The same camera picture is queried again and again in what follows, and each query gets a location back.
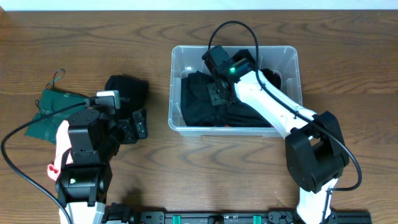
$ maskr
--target white plastic bin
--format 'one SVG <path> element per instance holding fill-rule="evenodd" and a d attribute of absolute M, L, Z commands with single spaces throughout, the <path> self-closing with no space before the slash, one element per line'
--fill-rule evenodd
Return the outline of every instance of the white plastic bin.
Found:
<path fill-rule="evenodd" d="M 232 57 L 238 50 L 248 49 L 255 58 L 255 47 L 223 46 Z M 197 70 L 210 75 L 201 56 L 207 46 L 176 46 L 172 51 L 170 81 L 169 126 L 183 136 L 237 135 L 280 137 L 275 128 L 234 128 L 234 127 L 187 127 L 181 113 L 181 79 Z M 298 104 L 302 103 L 299 61 L 297 51 L 291 46 L 260 46 L 260 68 L 269 68 L 280 73 L 281 90 Z"/>

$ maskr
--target wooden table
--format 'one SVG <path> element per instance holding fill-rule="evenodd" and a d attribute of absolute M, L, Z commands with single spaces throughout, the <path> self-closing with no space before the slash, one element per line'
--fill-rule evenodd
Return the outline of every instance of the wooden table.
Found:
<path fill-rule="evenodd" d="M 108 203 L 167 210 L 294 208 L 299 188 L 281 138 L 183 138 L 167 125 L 171 51 L 207 45 L 224 21 L 251 26 L 260 45 L 298 51 L 307 108 L 331 111 L 363 170 L 354 192 L 333 194 L 338 210 L 369 210 L 398 222 L 398 14 L 395 11 L 7 12 L 0 30 L 0 136 L 30 120 L 35 100 L 59 68 L 59 88 L 94 95 L 110 75 L 150 82 L 149 138 L 122 146 L 111 161 Z M 252 45 L 239 26 L 214 44 Z M 46 174 L 55 146 L 17 133 L 15 164 L 53 194 Z M 356 182 L 352 163 L 338 186 Z M 0 162 L 0 222 L 58 223 L 58 208 Z"/>

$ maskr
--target cable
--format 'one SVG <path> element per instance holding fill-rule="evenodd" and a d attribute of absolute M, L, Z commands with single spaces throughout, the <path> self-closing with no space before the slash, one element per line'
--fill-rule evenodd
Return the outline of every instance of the cable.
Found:
<path fill-rule="evenodd" d="M 282 105 L 285 109 L 287 109 L 289 112 L 293 113 L 296 117 L 302 119 L 303 121 L 307 122 L 308 124 L 312 125 L 314 128 L 316 128 L 319 132 L 323 133 L 324 135 L 328 136 L 330 139 L 332 139 L 334 142 L 336 142 L 337 144 L 339 144 L 344 150 L 345 152 L 348 154 L 349 158 L 353 161 L 353 164 L 356 168 L 356 171 L 358 173 L 358 181 L 356 184 L 354 184 L 352 187 L 343 187 L 343 188 L 329 188 L 326 192 L 326 205 L 325 205 L 325 210 L 323 212 L 323 218 L 322 218 L 322 223 L 324 221 L 325 218 L 325 214 L 326 214 L 326 209 L 327 209 L 327 203 L 329 201 L 329 195 L 331 195 L 332 191 L 350 191 L 350 190 L 355 190 L 357 189 L 362 182 L 362 171 L 361 171 L 361 167 L 358 164 L 358 161 L 355 159 L 354 155 L 351 153 L 351 151 L 339 140 L 337 140 L 337 138 L 335 137 L 335 135 L 331 132 L 329 132 L 328 130 L 324 129 L 323 127 L 317 125 L 316 123 L 314 123 L 313 121 L 311 121 L 310 119 L 306 118 L 305 116 L 301 115 L 298 111 L 296 111 L 295 109 L 289 107 L 287 104 L 285 104 L 283 101 L 281 101 L 280 99 L 278 99 L 278 97 L 276 97 L 273 93 L 271 93 L 267 87 L 266 84 L 261 82 L 260 80 L 260 76 L 259 76 L 259 67 L 258 67 L 258 61 L 259 61 L 259 44 L 257 41 L 257 37 L 255 35 L 255 33 L 253 32 L 253 30 L 247 26 L 246 24 L 239 22 L 239 21 L 227 21 L 224 22 L 223 24 L 221 24 L 213 33 L 213 35 L 211 35 L 210 40 L 209 40 L 209 45 L 208 45 L 208 49 L 210 49 L 211 46 L 211 41 L 213 40 L 214 36 L 216 35 L 216 33 L 226 24 L 239 24 L 244 26 L 253 36 L 254 39 L 254 43 L 256 45 L 256 61 L 255 61 L 255 65 L 254 65 L 254 71 L 256 72 L 256 78 L 258 83 L 260 84 L 261 88 L 269 95 L 271 96 L 272 99 L 274 99 L 276 102 L 278 102 L 280 105 Z"/>
<path fill-rule="evenodd" d="M 77 104 L 75 104 L 75 105 L 68 106 L 68 107 L 66 107 L 66 108 L 64 108 L 64 109 L 60 109 L 60 110 L 55 111 L 55 112 L 53 112 L 53 113 L 43 115 L 43 116 L 41 116 L 41 117 L 38 118 L 38 119 L 29 121 L 28 123 L 26 123 L 26 124 L 24 124 L 24 125 L 22 125 L 22 126 L 16 128 L 15 130 L 11 131 L 11 132 L 2 140 L 2 142 L 1 142 L 1 154 L 2 154 L 2 156 L 3 156 L 3 158 L 4 158 L 4 160 L 7 162 L 7 164 L 11 167 L 11 169 L 13 169 L 13 170 L 14 170 L 17 174 L 19 174 L 22 178 L 24 178 L 24 179 L 27 180 L 29 183 L 31 183 L 31 184 L 33 184 L 35 187 L 37 187 L 39 190 L 43 191 L 43 193 L 45 193 L 47 196 L 49 196 L 49 197 L 60 207 L 60 209 L 61 209 L 61 211 L 63 212 L 63 214 L 65 214 L 65 216 L 66 216 L 66 218 L 67 218 L 69 224 L 72 224 L 72 219 L 70 218 L 70 216 L 69 216 L 68 212 L 65 210 L 65 208 L 62 206 L 61 202 L 60 202 L 53 194 L 51 194 L 48 190 L 46 190 L 43 186 L 41 186 L 40 184 L 38 184 L 36 181 L 34 181 L 34 180 L 32 180 L 30 177 L 28 177 L 25 173 L 23 173 L 20 169 L 18 169 L 18 168 L 11 162 L 10 158 L 8 158 L 8 155 L 7 155 L 7 153 L 6 153 L 6 141 L 7 141 L 13 134 L 17 133 L 18 131 L 20 131 L 20 130 L 26 128 L 26 127 L 28 127 L 28 126 L 31 125 L 31 124 L 34 124 L 34 123 L 36 123 L 36 122 L 38 122 L 38 121 L 41 121 L 41 120 L 43 120 L 43 119 L 45 119 L 45 118 L 49 118 L 49 117 L 51 117 L 51 116 L 53 116 L 53 115 L 55 115 L 55 114 L 58 114 L 58 113 L 61 113 L 61 112 L 66 111 L 66 110 L 75 108 L 75 107 L 77 107 L 77 106 L 85 105 L 85 104 L 86 104 L 86 103 L 77 103 Z"/>

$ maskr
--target folded black cloth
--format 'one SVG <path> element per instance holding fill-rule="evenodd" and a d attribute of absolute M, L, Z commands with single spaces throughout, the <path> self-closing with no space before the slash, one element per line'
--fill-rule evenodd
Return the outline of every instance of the folded black cloth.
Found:
<path fill-rule="evenodd" d="M 273 80 L 273 85 L 280 88 L 280 78 Z M 271 127 L 255 109 L 249 105 L 238 102 L 213 106 L 207 84 L 213 83 L 214 79 L 207 74 L 191 73 L 181 81 L 181 112 L 187 126 L 231 126 L 231 127 Z"/>
<path fill-rule="evenodd" d="M 120 109 L 117 110 L 118 119 L 128 119 L 132 112 L 144 107 L 149 84 L 138 78 L 112 75 L 105 84 L 105 90 L 117 90 L 120 95 Z"/>

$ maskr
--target green tape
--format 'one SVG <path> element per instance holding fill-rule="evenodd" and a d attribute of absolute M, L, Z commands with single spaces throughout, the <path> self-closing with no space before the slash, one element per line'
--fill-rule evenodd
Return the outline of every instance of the green tape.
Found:
<path fill-rule="evenodd" d="M 261 224 L 261 216 L 259 215 L 253 216 L 253 224 Z"/>
<path fill-rule="evenodd" d="M 173 224 L 181 224 L 181 216 L 174 215 L 173 216 Z"/>

